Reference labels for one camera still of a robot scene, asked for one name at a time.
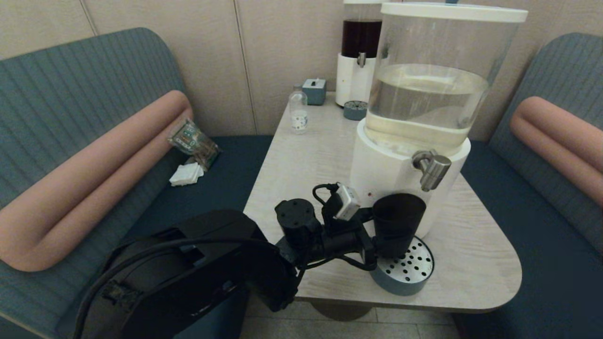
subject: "perforated metal drip tray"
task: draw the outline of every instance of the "perforated metal drip tray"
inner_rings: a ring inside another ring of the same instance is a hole
[[[386,291],[400,296],[419,292],[434,271],[434,257],[429,247],[416,236],[404,255],[378,257],[371,276]]]

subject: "table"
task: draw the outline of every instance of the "table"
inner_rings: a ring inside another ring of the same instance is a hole
[[[312,188],[349,182],[358,122],[343,118],[334,93],[327,94],[323,106],[308,109],[309,129],[303,135],[292,133],[285,110],[244,210],[271,243],[283,236],[274,212],[279,202],[307,199],[321,220],[321,205],[312,197]],[[373,229],[367,230],[374,235]],[[334,260],[306,272],[296,299],[479,313],[494,310],[517,294],[522,280],[517,253],[462,175],[423,240],[433,253],[435,270],[413,296],[386,292],[368,272]]]

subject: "white napkin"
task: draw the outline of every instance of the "white napkin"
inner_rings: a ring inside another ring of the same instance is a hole
[[[203,177],[203,174],[205,174],[203,169],[196,162],[189,163],[188,165],[180,165],[174,175],[169,178],[169,183],[172,186],[190,185],[197,183],[197,179]]]

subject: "gray tissue box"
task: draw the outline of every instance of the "gray tissue box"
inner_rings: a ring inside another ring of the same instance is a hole
[[[327,96],[327,80],[307,79],[301,88],[308,96],[308,105],[320,106],[324,104],[324,99]]]

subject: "metal spigot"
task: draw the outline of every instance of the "metal spigot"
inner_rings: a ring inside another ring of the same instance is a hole
[[[448,172],[452,162],[445,156],[431,151],[418,151],[412,156],[412,165],[423,172],[421,177],[421,189],[429,192],[436,189],[442,178]]]
[[[365,52],[360,52],[358,54],[358,58],[356,59],[356,63],[360,68],[364,68],[364,65],[367,63],[367,54]]]

